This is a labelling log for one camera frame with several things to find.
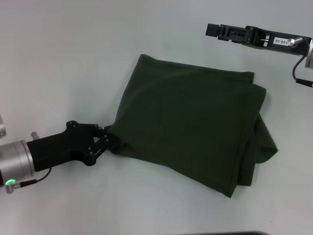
green towel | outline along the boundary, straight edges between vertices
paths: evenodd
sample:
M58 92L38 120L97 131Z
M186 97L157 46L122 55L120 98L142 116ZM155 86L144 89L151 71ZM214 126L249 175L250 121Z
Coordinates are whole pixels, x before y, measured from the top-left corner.
M108 131L108 149L194 179L227 197L250 186L255 163L277 148L259 111L254 73L141 55Z

folded fabric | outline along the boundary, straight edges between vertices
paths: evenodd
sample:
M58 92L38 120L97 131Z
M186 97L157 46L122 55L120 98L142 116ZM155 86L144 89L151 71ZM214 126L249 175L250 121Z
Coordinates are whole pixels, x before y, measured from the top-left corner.
M108 149L171 169L227 197L277 148L259 115L254 73L141 55L108 131Z

table surface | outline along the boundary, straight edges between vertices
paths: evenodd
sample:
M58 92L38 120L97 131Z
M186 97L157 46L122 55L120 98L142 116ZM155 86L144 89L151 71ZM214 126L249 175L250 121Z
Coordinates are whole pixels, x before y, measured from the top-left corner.
M206 37L208 23L312 35L313 2L291 0L15 0L0 7L0 144L81 123L112 124L140 54L255 72L261 115L279 152L231 199L171 169L105 152L93 167L54 167L39 184L0 190L6 235L164 235L313 230L313 90L298 56ZM313 71L301 64L299 78Z

